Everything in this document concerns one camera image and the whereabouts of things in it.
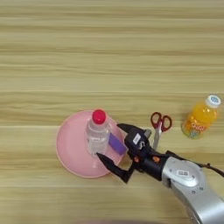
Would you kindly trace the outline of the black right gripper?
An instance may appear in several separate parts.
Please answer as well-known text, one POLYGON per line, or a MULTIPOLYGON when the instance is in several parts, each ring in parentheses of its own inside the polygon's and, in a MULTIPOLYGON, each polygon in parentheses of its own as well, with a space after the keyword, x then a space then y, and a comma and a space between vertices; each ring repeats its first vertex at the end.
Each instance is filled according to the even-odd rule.
MULTIPOLYGON (((144 131, 135 125, 118 123, 117 127, 126 132, 129 137, 144 134, 144 131)), ((147 173, 158 181, 162 180, 162 172, 168 159, 167 155, 156 152, 149 144, 146 144, 141 150, 137 147, 129 149, 128 154, 134 161, 128 170, 121 169, 112 159, 101 153, 97 153, 97 157, 109 171, 119 177, 125 184, 129 182, 135 169, 147 173)))

